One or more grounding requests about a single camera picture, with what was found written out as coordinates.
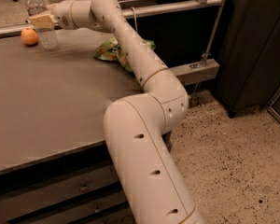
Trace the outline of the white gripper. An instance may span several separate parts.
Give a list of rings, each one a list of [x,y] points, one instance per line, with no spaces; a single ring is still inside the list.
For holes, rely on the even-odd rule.
[[[53,15],[50,13],[36,14],[30,16],[29,21],[35,28],[54,29],[58,24],[63,29],[75,30],[77,27],[71,14],[73,4],[73,0],[64,0],[58,4],[47,5],[47,9],[52,10]]]

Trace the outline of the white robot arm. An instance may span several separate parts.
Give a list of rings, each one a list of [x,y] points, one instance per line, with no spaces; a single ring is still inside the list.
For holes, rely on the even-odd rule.
[[[143,92],[105,112],[105,142],[137,224],[205,224],[162,136],[186,116],[184,86],[126,21],[118,0],[65,0],[30,15],[35,26],[110,31]]]

